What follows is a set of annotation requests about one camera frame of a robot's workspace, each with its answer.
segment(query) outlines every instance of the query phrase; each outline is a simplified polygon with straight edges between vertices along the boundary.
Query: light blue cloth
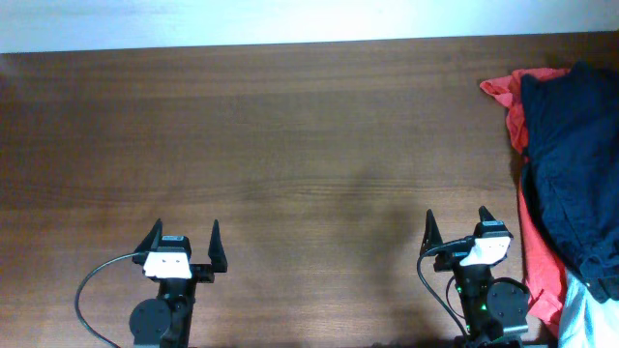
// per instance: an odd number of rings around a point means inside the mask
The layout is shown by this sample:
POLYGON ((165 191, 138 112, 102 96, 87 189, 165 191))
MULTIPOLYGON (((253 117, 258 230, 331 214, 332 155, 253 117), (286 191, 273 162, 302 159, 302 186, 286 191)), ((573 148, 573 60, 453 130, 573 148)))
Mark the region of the light blue cloth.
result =
POLYGON ((559 324, 559 347, 619 347, 619 302, 598 303, 586 285, 570 272, 567 275, 568 293, 559 324))

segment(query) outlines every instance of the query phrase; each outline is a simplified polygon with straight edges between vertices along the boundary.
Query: wood grain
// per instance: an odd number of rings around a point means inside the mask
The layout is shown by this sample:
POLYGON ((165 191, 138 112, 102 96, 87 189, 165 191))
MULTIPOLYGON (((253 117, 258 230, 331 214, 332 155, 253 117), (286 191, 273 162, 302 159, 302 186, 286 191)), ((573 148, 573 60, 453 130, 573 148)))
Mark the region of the wood grain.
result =
MULTIPOLYGON (((504 110, 512 69, 619 65, 616 33, 0 56, 0 346, 99 347, 75 319, 92 268, 162 218, 229 273, 197 291, 195 346, 449 339, 414 270, 427 208, 445 240, 486 205, 518 231, 504 110)), ((519 234, 497 276, 520 278, 519 234)), ((442 292, 449 275, 429 281, 442 292)), ((87 319, 131 346, 156 294, 93 278, 87 319)), ((532 322, 533 332, 538 328, 532 322)))

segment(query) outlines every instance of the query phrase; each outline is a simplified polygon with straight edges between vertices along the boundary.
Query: light blue wall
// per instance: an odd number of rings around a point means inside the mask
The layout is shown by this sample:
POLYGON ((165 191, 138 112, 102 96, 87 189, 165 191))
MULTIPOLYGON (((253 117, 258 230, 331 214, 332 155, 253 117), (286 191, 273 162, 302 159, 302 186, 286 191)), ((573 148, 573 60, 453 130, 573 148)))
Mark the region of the light blue wall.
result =
POLYGON ((619 0, 0 0, 0 52, 618 28, 619 0))

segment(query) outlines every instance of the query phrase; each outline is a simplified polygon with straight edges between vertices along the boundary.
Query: fabric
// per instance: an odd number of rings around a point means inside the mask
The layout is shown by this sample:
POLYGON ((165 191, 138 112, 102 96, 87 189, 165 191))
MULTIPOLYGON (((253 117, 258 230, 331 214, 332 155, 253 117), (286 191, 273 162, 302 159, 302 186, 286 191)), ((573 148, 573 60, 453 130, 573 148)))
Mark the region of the fabric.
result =
MULTIPOLYGON (((484 92, 509 109, 506 125, 512 146, 519 153, 522 154, 529 143, 524 109, 520 99, 520 80, 526 74, 532 74, 540 80, 549 80, 563 76, 568 71, 567 69, 546 68, 517 70, 509 76, 493 78, 480 85, 484 92)), ((561 310, 568 288, 565 266, 547 246, 534 224, 522 195, 522 184, 518 186, 518 215, 526 271, 524 283, 531 291, 529 313, 542 320, 550 332, 557 336, 561 310)))
POLYGON ((577 276, 619 276, 619 74, 578 63, 546 82, 523 76, 521 94, 537 196, 529 210, 577 276))
POLYGON ((561 324, 559 347, 616 347, 619 342, 619 303, 598 303, 576 276, 568 272, 568 293, 561 324))

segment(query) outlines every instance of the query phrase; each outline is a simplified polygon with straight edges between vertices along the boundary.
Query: cable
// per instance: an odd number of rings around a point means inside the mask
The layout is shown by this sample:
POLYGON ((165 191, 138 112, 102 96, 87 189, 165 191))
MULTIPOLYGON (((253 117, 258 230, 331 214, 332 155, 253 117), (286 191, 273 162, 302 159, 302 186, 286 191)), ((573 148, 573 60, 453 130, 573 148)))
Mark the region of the cable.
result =
POLYGON ((92 334, 94 337, 100 339, 101 341, 103 341, 105 344, 107 344, 110 347, 120 348, 120 346, 118 344, 116 344, 116 343, 112 342, 111 340, 105 338, 102 334, 97 333, 95 331, 95 329, 93 329, 90 325, 88 325, 88 322, 86 322, 86 319, 84 319, 84 317, 81 315, 81 311, 79 310, 79 295, 81 294, 81 291, 84 289, 84 286, 86 286, 86 283, 88 282, 88 280, 90 280, 90 278, 93 277, 95 274, 97 274, 100 270, 102 270, 105 267, 113 264, 116 261, 124 260, 126 258, 130 258, 130 257, 138 256, 138 255, 145 255, 147 253, 148 252, 132 252, 130 254, 118 256, 116 258, 113 258, 113 259, 105 262, 104 264, 100 265, 99 267, 97 267, 96 269, 91 271, 84 278, 84 280, 81 281, 81 283, 77 287, 77 292, 75 292, 74 307, 75 307, 75 314, 77 314, 77 319, 84 326, 84 328, 86 328, 86 330, 88 330, 88 332, 90 334, 92 334))
POLYGON ((452 307, 452 303, 449 301, 449 289, 451 289, 452 286, 452 282, 456 279, 455 275, 452 275, 452 277, 449 279, 449 281, 447 282, 447 287, 445 288, 445 299, 447 299, 447 305, 449 305, 449 309, 451 309, 455 315, 457 315, 458 317, 466 320, 466 318, 464 318, 463 315, 460 315, 456 312, 456 310, 452 307))
POLYGON ((445 308, 445 310, 447 310, 447 313, 452 317, 452 319, 454 319, 454 321, 456 322, 457 326, 460 328, 460 331, 462 332, 462 335, 464 337, 467 337, 466 330, 462 326, 462 323, 460 323, 460 321, 457 320, 456 314, 434 292, 434 290, 432 289, 431 286, 429 286, 429 284, 427 283, 426 279, 424 278, 424 275, 422 274, 422 260, 424 259, 424 257, 427 257, 428 255, 430 255, 433 252, 436 252, 438 249, 440 249, 442 247, 449 247, 451 244, 452 244, 452 242, 449 242, 449 243, 446 243, 446 244, 444 244, 442 246, 434 247, 432 249, 427 250, 421 256, 419 256, 419 258, 417 259, 417 276, 419 276, 419 279, 422 281, 422 283, 424 284, 426 289, 429 291, 429 293, 434 297, 434 299, 436 299, 436 301, 438 301, 443 306, 443 308, 445 308))

